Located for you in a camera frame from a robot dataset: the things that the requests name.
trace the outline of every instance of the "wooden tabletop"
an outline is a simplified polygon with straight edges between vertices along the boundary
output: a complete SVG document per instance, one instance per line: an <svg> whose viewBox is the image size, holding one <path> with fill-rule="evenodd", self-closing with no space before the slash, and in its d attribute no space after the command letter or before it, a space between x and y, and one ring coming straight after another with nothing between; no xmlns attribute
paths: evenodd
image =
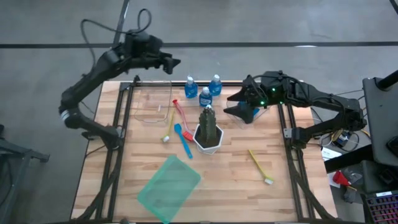
<svg viewBox="0 0 398 224"><path fill-rule="evenodd" d="M169 155L176 155L201 175L201 182L183 204L173 222L297 220L277 107L272 106L268 110L260 111L262 114L252 124L244 124L223 112L227 106L233 106L232 102L228 102L227 105L226 98L239 89L223 87L221 95L213 101L217 124L224 131L221 149L213 155L202 154L197 151L194 143L190 143L193 154L193 159L190 160L175 132L170 133L168 143L160 140L168 128L167 119L160 120L165 118L169 110L170 86L135 88L114 221L127 218L130 222L159 222L137 201L137 195ZM95 121L101 124L112 123L118 90L119 82L104 83ZM189 128L194 129L201 111L198 98L186 99L184 90L180 87L172 88L171 98L178 99L184 109ZM313 125L310 108L294 108L294 113L297 126ZM174 123L182 124L177 112ZM91 141L87 152L102 144L100 140ZM272 185L264 183L264 178L248 149L256 155L267 175L274 179ZM336 217L335 204L319 147L308 145L303 152L311 191L326 210ZM72 218L82 214L98 193L105 157L104 148L85 159ZM304 214L307 214L303 193L300 194ZM105 211L108 209L107 200L109 198L106 198L104 203Z"/></svg>

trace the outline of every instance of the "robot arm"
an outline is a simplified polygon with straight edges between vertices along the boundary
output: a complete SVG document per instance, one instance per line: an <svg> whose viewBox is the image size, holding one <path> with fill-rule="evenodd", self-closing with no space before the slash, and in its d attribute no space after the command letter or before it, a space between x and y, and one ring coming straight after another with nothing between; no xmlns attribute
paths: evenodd
<svg viewBox="0 0 398 224"><path fill-rule="evenodd" d="M164 72L172 74L173 68L181 61L161 52L162 44L160 39L145 32L128 32L124 43L106 51L88 74L62 93L58 112L65 125L73 129L83 128L100 136L108 149L118 147L119 134L116 128L103 126L87 118L79 110L78 104L104 81L127 73L132 68L159 68L162 65Z"/></svg>
<svg viewBox="0 0 398 224"><path fill-rule="evenodd" d="M260 84L254 81L260 78ZM242 89L227 98L229 101L243 101L246 103L224 109L225 113L242 118L248 124L253 121L253 110L256 107L266 108L269 105L287 103L297 107L317 106L338 111L335 118L309 128L293 128L285 130L290 136L293 146L305 148L306 143L313 137L321 136L338 129L359 131L367 122L357 99L347 99L318 91L314 86L300 82L279 72L266 72L263 75L248 77L243 80Z"/></svg>

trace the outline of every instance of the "green cactus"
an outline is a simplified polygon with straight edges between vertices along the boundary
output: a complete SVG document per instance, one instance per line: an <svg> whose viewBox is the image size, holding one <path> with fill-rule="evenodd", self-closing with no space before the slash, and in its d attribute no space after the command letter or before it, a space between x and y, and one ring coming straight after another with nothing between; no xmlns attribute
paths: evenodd
<svg viewBox="0 0 398 224"><path fill-rule="evenodd" d="M199 117L200 134L203 147L213 147L218 144L216 114L211 106L205 107Z"/></svg>

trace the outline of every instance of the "translucent green cutting mat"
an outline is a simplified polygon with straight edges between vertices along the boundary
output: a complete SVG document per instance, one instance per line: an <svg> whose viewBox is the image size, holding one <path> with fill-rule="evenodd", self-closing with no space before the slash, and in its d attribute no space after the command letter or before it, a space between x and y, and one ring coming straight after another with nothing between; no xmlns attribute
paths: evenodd
<svg viewBox="0 0 398 224"><path fill-rule="evenodd" d="M137 199L163 223L169 223L199 182L198 173L176 156L169 156Z"/></svg>

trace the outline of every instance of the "plastic bottle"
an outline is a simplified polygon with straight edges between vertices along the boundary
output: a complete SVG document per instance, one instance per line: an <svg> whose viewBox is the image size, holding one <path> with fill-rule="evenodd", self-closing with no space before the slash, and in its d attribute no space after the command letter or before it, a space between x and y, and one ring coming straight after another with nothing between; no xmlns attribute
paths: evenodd
<svg viewBox="0 0 398 224"><path fill-rule="evenodd" d="M214 75L213 80L209 84L209 90L212 96L218 96L221 93L223 84L219 75Z"/></svg>
<svg viewBox="0 0 398 224"><path fill-rule="evenodd" d="M208 87L203 87L202 92L199 95L199 104L200 106L211 105L213 102L213 97L210 94L210 90Z"/></svg>
<svg viewBox="0 0 398 224"><path fill-rule="evenodd" d="M198 84L193 81L193 78L188 76L185 83L185 96L187 98L194 98L198 94Z"/></svg>

